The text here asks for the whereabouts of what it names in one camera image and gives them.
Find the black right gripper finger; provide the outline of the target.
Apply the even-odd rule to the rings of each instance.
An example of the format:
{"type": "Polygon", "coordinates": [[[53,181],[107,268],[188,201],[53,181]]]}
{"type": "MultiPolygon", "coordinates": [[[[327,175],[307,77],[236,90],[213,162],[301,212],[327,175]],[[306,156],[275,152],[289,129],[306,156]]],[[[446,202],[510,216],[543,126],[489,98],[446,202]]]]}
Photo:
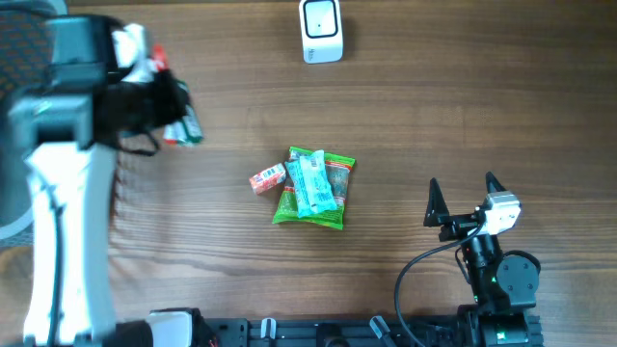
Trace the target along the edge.
{"type": "Polygon", "coordinates": [[[485,181],[486,181],[487,192],[489,194],[500,193],[500,192],[506,191],[506,188],[498,181],[498,179],[492,172],[486,172],[485,181]]]}
{"type": "Polygon", "coordinates": [[[440,227],[450,222],[450,213],[443,198],[438,180],[433,177],[429,183],[429,195],[423,225],[440,227]]]}

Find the red white box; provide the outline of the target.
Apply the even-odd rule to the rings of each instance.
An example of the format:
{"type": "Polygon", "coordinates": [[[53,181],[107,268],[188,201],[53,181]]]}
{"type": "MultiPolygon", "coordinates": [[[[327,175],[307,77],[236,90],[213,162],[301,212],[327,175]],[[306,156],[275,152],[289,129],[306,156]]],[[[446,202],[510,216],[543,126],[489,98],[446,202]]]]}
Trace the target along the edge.
{"type": "MultiPolygon", "coordinates": [[[[158,72],[169,70],[167,55],[165,53],[163,46],[159,43],[156,43],[152,47],[152,60],[158,72]]],[[[173,146],[178,145],[177,131],[176,131],[176,127],[174,124],[165,126],[164,133],[163,133],[163,140],[168,145],[173,145],[173,146]]]]}

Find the green snack bag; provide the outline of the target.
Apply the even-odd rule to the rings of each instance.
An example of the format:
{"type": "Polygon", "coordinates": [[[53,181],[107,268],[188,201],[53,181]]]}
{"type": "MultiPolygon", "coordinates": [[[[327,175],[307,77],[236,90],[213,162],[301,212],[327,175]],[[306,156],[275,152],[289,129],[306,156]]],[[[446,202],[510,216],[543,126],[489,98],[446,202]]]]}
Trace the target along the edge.
{"type": "Polygon", "coordinates": [[[277,211],[273,217],[273,224],[284,222],[304,222],[313,223],[322,227],[343,229],[343,215],[347,199],[349,176],[353,170],[356,160],[351,157],[342,156],[330,152],[324,154],[325,169],[333,195],[337,204],[337,210],[325,211],[320,214],[299,218],[297,201],[293,181],[287,178],[279,201],[277,211]]]}

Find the orange tissue pack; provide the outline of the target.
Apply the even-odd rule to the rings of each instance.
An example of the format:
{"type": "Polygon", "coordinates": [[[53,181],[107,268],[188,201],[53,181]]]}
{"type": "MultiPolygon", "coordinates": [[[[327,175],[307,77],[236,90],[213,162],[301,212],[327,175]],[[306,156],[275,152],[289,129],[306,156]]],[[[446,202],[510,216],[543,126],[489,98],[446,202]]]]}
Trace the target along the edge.
{"type": "Polygon", "coordinates": [[[252,176],[249,181],[256,195],[264,193],[286,180],[286,169],[282,163],[278,163],[252,176]]]}

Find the green white box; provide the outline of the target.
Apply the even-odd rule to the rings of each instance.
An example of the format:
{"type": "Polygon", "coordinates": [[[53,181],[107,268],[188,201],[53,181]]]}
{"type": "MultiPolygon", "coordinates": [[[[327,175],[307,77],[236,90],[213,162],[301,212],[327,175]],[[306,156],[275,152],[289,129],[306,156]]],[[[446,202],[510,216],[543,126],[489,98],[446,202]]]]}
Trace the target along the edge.
{"type": "Polygon", "coordinates": [[[175,140],[180,146],[192,147],[200,144],[204,138],[199,117],[192,105],[188,86],[179,82],[178,86],[185,91],[185,115],[175,123],[175,140]]]}

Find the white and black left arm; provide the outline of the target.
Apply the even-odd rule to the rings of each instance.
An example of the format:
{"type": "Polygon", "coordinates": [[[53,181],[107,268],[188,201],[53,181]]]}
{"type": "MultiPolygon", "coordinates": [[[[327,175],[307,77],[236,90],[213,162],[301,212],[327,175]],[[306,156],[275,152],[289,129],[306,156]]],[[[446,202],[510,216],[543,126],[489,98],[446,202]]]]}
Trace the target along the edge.
{"type": "Polygon", "coordinates": [[[33,217],[33,287],[25,346],[152,342],[151,328],[117,328],[108,276],[108,231],[124,137],[150,137],[181,120],[190,96],[140,24],[107,15],[46,23],[45,79],[9,93],[3,138],[27,166],[33,217]]]}

